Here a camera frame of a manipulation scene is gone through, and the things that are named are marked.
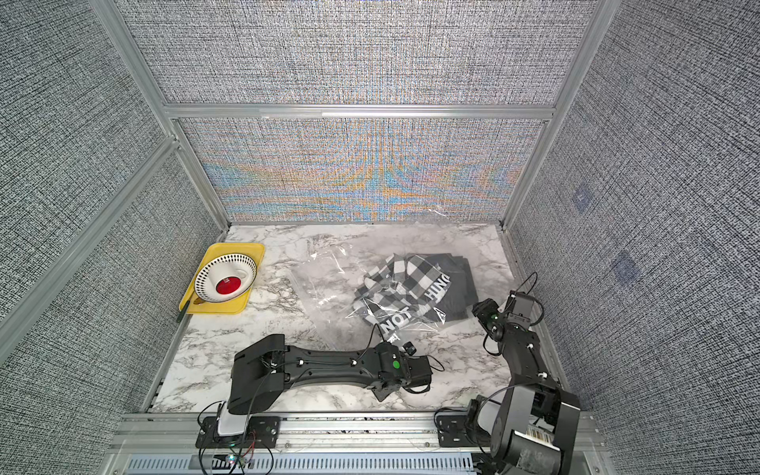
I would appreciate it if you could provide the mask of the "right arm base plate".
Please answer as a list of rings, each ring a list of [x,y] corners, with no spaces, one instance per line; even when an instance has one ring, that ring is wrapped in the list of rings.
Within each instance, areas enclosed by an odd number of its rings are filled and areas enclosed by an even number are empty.
[[[441,408],[433,413],[433,423],[441,447],[482,447],[490,445],[490,435],[476,425],[475,410]]]

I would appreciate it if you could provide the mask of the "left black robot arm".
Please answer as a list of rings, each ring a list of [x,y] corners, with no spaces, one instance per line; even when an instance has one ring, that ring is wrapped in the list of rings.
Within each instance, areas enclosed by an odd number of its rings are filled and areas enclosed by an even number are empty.
[[[427,356],[407,354],[385,340],[363,350],[320,351],[291,346],[283,334],[270,334],[235,355],[231,380],[218,419],[220,437],[243,435],[252,416],[270,409],[293,388],[355,386],[382,402],[400,390],[426,393],[433,368]]]

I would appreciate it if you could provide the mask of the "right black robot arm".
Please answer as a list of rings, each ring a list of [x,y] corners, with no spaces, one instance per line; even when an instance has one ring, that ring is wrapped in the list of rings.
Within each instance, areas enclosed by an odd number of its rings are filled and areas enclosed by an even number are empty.
[[[551,375],[534,327],[544,307],[528,292],[514,290],[500,305],[486,299],[472,308],[485,331],[487,353],[502,357],[511,374],[506,387],[477,399],[469,433],[488,443],[489,468],[496,474],[571,472],[581,405]]]

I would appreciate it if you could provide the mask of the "black white checkered cloth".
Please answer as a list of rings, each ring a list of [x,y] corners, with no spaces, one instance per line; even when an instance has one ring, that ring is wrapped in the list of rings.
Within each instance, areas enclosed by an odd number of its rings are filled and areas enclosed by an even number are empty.
[[[460,311],[451,306],[454,272],[447,255],[390,255],[361,277],[351,314],[399,344],[413,332],[437,332]]]

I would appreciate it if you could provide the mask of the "clear vacuum bag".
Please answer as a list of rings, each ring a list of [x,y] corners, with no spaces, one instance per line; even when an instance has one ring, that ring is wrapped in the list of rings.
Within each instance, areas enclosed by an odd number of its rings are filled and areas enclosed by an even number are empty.
[[[493,225],[370,225],[353,228],[347,237],[326,239],[290,275],[298,296],[318,334],[333,350],[361,350],[369,334],[379,332],[352,316],[354,291],[361,277],[390,255],[450,253],[469,261],[478,301],[491,298],[504,303],[516,278]],[[463,334],[481,338],[482,332],[467,308],[468,318],[437,332],[411,332],[396,344],[411,342],[417,353],[433,353],[446,340]]]

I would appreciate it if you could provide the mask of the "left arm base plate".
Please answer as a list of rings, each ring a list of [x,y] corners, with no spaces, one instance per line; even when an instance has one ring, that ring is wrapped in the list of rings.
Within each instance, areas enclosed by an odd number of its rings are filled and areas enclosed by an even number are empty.
[[[276,447],[282,419],[276,416],[223,415],[205,417],[195,441],[196,448]]]

